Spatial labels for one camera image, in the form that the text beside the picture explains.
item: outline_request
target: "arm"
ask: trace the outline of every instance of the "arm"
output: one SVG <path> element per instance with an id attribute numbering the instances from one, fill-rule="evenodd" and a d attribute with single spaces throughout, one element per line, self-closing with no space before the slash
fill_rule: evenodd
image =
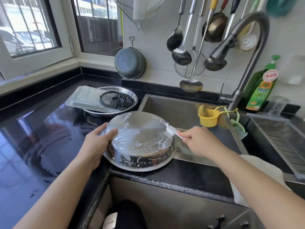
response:
<path id="1" fill-rule="evenodd" d="M 66 229 L 84 187 L 117 129 L 99 136 L 107 124 L 90 132 L 76 158 L 55 179 L 13 229 Z"/>
<path id="2" fill-rule="evenodd" d="M 305 200 L 224 146 L 207 128 L 178 132 L 194 154 L 206 157 L 225 173 L 267 229 L 305 225 Z"/>

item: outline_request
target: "window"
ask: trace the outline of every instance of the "window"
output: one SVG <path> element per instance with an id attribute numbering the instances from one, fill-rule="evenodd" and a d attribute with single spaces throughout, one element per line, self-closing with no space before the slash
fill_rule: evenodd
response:
<path id="1" fill-rule="evenodd" d="M 123 48 L 115 0 L 71 0 L 82 52 L 115 56 Z"/>
<path id="2" fill-rule="evenodd" d="M 6 80 L 72 57 L 60 0 L 0 0 L 0 22 Z"/>

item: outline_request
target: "dark pants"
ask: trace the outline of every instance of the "dark pants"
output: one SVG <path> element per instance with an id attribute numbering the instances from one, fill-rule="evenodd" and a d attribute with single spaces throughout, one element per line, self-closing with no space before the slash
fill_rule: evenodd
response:
<path id="1" fill-rule="evenodd" d="M 148 229 L 140 207 L 134 202 L 124 200 L 115 205 L 108 215 L 116 212 L 117 217 L 114 229 Z"/>

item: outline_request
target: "faucet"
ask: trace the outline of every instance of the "faucet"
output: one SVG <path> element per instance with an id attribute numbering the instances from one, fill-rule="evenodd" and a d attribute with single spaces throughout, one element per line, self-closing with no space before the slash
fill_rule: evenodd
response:
<path id="1" fill-rule="evenodd" d="M 227 109 L 229 111 L 234 111 L 243 96 L 244 88 L 253 72 L 253 69 L 262 54 L 262 51 L 266 45 L 269 31 L 270 31 L 270 23 L 268 16 L 262 12 L 254 12 L 246 15 L 243 19 L 241 19 L 235 27 L 231 30 L 230 34 L 225 38 L 218 47 L 211 53 L 209 59 L 207 59 L 204 64 L 206 69 L 211 71 L 216 71 L 222 69 L 225 65 L 227 65 L 227 61 L 224 59 L 228 53 L 228 50 L 235 44 L 237 40 L 237 36 L 241 33 L 241 31 L 251 22 L 256 21 L 260 27 L 260 37 L 257 42 L 257 46 L 253 52 L 253 55 L 250 59 L 249 64 L 240 80 L 237 89 L 233 92 L 232 95 L 222 94 L 223 85 L 221 87 L 221 91 L 219 94 L 219 101 L 227 102 L 229 105 Z"/>

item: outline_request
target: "person's left hand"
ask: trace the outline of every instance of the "person's left hand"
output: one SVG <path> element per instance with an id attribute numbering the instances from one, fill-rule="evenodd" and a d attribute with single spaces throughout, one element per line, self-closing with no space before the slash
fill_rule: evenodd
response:
<path id="1" fill-rule="evenodd" d="M 89 162 L 92 170 L 96 169 L 101 161 L 101 156 L 106 151 L 109 141 L 117 134 L 117 128 L 110 130 L 107 134 L 100 135 L 108 123 L 104 123 L 86 135 L 86 139 L 76 156 L 80 162 Z"/>

